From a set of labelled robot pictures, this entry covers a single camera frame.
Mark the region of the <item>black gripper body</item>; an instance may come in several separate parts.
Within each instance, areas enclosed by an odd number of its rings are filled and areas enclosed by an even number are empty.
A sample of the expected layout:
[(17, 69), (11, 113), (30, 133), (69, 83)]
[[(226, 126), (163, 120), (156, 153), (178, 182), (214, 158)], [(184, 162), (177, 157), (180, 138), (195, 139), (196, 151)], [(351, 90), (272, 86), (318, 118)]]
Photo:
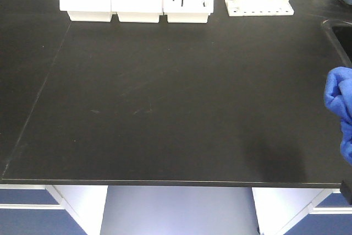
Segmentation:
[(351, 181), (343, 180), (340, 184), (340, 192), (349, 205), (352, 204), (352, 185)]

